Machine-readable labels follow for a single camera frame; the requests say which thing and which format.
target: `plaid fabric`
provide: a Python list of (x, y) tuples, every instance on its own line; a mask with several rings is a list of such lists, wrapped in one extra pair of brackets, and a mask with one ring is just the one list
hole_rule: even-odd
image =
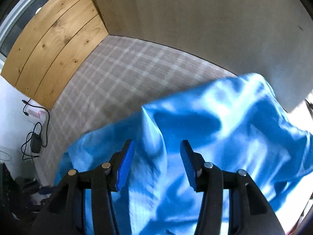
[(229, 71), (186, 52), (152, 42), (108, 36), (82, 63), (51, 110), (49, 143), (35, 159), (52, 184), (58, 162), (82, 134), (139, 111), (170, 93)]

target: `black power cable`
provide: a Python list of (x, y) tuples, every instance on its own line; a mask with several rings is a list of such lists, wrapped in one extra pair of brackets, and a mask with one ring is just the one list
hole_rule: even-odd
[[(45, 144), (45, 145), (41, 144), (42, 147), (46, 147), (46, 146), (48, 145), (48, 126), (49, 126), (49, 121), (50, 121), (50, 112), (49, 112), (49, 110), (47, 110), (45, 107), (40, 107), (40, 106), (35, 106), (35, 105), (30, 104), (30, 103), (29, 103), (30, 100), (31, 100), (31, 99), (29, 99), (29, 101), (22, 100), (22, 102), (25, 104), (25, 106), (24, 106), (24, 108), (23, 108), (23, 113), (24, 113), (26, 116), (29, 115), (27, 112), (24, 111), (27, 105), (29, 105), (29, 106), (31, 106), (31, 107), (34, 107), (34, 108), (44, 109), (44, 110), (46, 110), (46, 112), (48, 113), (48, 122), (47, 122), (47, 129), (46, 129), (46, 144)], [(28, 154), (25, 153), (25, 152), (26, 152), (27, 143), (32, 139), (32, 135), (35, 134), (35, 129), (36, 129), (36, 127), (37, 127), (38, 124), (40, 124), (40, 127), (41, 127), (40, 133), (39, 133), (39, 136), (41, 137), (42, 126), (43, 126), (43, 125), (42, 125), (40, 122), (37, 122), (37, 123), (35, 124), (34, 129), (32, 130), (32, 132), (29, 132), (29, 133), (27, 134), (27, 136), (26, 136), (26, 141), (25, 141), (25, 143), (21, 146), (21, 152), (23, 153), (23, 157), (22, 157), (22, 160), (23, 160), (23, 161), (28, 160), (28, 159), (33, 159), (33, 158), (38, 158), (38, 157), (39, 157), (39, 155), (28, 155)]]

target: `blue gripper pad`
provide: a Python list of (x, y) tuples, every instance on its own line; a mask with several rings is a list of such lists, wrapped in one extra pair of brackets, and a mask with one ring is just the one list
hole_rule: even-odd
[(197, 160), (195, 153), (193, 152), (188, 140), (183, 140), (180, 144), (180, 156), (182, 157), (185, 171), (190, 186), (196, 190), (197, 188), (197, 170), (201, 169), (201, 165)]
[(116, 180), (116, 189), (117, 191), (120, 191), (122, 187), (126, 183), (126, 179), (131, 167), (131, 162), (133, 161), (133, 156), (134, 156), (134, 142), (132, 140), (126, 141), (122, 153), (125, 152), (120, 167), (117, 172), (117, 180)]

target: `white wall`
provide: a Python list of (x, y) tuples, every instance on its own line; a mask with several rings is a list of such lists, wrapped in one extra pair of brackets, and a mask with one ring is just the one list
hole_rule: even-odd
[(35, 170), (32, 160), (22, 161), (21, 145), (34, 126), (22, 112), (22, 99), (29, 100), (0, 76), (0, 150), (11, 155), (6, 165), (14, 178), (33, 176)]

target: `brown panel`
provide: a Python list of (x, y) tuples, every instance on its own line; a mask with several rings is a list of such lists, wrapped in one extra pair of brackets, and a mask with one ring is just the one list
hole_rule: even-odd
[(97, 0), (109, 34), (257, 72), (291, 110), (313, 86), (313, 22), (299, 0)]
[(31, 53), (18, 78), (16, 88), (32, 98), (57, 55), (97, 14), (93, 0), (80, 0), (65, 12), (51, 26)]
[(52, 109), (75, 71), (108, 35), (100, 15), (90, 20), (65, 46), (47, 71), (34, 100)]
[(58, 18), (78, 1), (79, 0), (49, 0), (29, 21), (14, 43), (1, 72), (1, 76), (12, 86), (16, 85), (26, 61), (40, 39)]

